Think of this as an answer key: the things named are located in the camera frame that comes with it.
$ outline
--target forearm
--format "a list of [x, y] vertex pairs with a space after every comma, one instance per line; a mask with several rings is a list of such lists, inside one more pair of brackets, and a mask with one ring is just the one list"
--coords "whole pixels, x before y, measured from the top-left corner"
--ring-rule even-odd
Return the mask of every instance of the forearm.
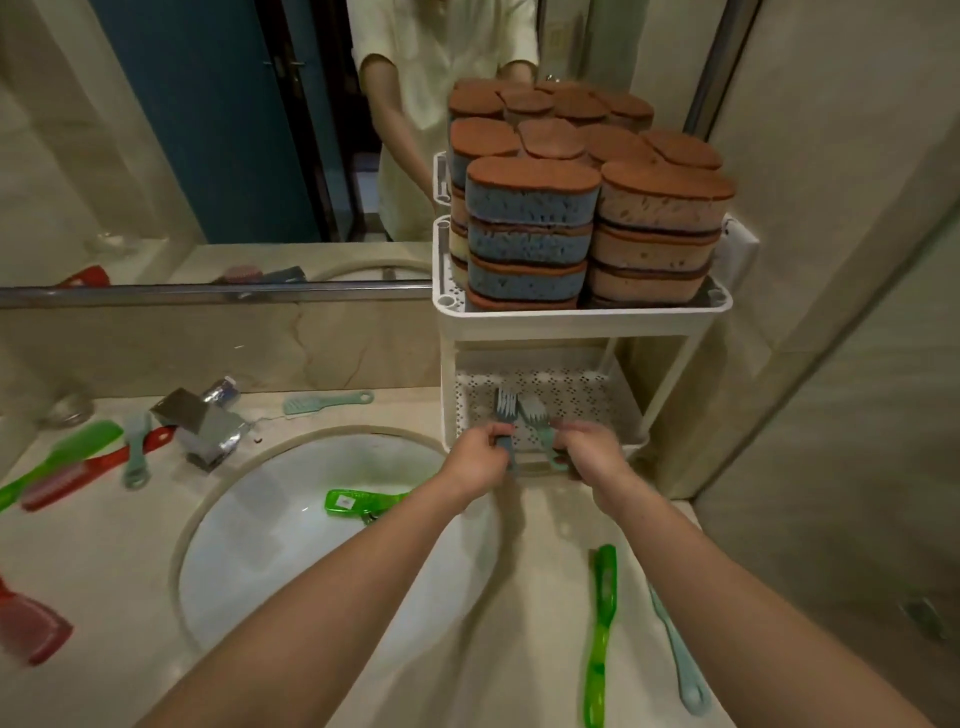
[[433, 170], [423, 158], [410, 121], [400, 109], [371, 102], [373, 128], [396, 164], [428, 199], [433, 199]]
[[532, 84], [537, 68], [529, 61], [512, 61], [503, 66], [497, 74], [507, 81], [519, 81], [522, 84]]
[[448, 485], [427, 481], [271, 597], [143, 725], [325, 725], [465, 507]]
[[638, 478], [620, 492], [617, 522], [737, 725], [930, 725], [660, 494]]

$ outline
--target blue door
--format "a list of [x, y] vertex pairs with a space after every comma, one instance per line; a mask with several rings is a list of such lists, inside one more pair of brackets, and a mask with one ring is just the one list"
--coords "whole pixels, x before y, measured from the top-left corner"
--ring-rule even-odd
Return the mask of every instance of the blue door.
[[91, 4], [207, 241], [319, 241], [253, 0]]

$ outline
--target hand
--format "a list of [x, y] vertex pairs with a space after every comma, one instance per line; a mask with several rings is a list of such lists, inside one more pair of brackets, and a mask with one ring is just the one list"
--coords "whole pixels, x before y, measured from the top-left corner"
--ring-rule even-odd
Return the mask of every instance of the hand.
[[584, 482], [593, 489], [593, 500], [600, 510], [613, 517], [616, 502], [642, 483], [623, 457], [623, 449], [614, 435], [598, 423], [558, 420], [555, 449], [566, 450]]
[[439, 477], [462, 493], [465, 507], [503, 482], [510, 455], [494, 445], [493, 438], [513, 433], [513, 425], [489, 423], [471, 427], [453, 444]]

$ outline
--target faucet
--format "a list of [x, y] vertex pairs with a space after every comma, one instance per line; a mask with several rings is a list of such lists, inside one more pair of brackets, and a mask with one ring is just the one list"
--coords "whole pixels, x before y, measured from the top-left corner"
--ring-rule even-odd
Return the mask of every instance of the faucet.
[[[224, 397], [223, 392], [232, 394]], [[175, 425], [174, 437], [187, 451], [186, 459], [206, 472], [211, 472], [237, 449], [240, 440], [253, 425], [239, 415], [228, 412], [224, 404], [239, 396], [236, 382], [225, 377], [203, 395], [176, 389], [152, 408], [162, 425]]]

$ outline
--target sink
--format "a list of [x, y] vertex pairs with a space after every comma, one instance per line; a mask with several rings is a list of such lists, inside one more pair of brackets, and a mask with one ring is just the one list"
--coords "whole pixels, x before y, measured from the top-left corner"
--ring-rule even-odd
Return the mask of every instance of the sink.
[[[183, 625], [200, 649], [213, 647], [270, 595], [364, 528], [359, 520], [327, 515], [329, 489], [400, 493], [436, 473], [443, 452], [416, 438], [321, 431], [247, 469], [213, 500], [175, 582]], [[441, 535], [368, 670], [403, 666], [469, 612], [490, 579], [499, 542], [492, 497], [479, 498]]]

